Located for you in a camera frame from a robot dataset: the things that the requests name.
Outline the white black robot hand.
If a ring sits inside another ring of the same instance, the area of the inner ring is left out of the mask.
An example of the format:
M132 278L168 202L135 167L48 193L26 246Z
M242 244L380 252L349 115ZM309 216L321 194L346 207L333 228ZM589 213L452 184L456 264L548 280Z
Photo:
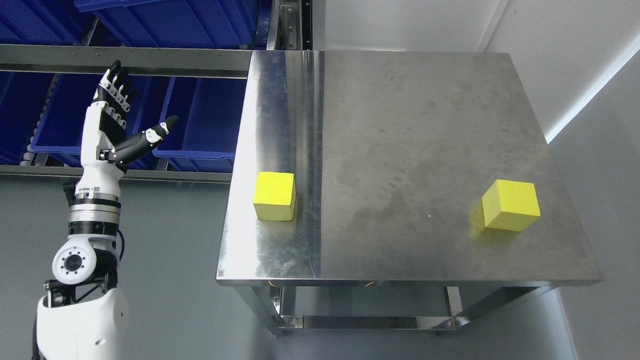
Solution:
M84 174L125 174L123 166L155 150L179 122L179 117L172 115L125 138L126 121L106 101L115 100L128 113L134 93L133 76L116 60L100 78L94 102L86 109L80 155Z

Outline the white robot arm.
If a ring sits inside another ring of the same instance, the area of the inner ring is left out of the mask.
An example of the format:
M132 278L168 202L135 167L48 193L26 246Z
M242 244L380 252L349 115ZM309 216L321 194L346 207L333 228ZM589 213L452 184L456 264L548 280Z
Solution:
M118 288L124 254L119 182L128 165L167 139L170 116L128 136L137 95L129 70L116 60L100 78L86 109L78 182L64 186L70 216L66 243L51 262L32 330L34 360L121 360L129 305Z

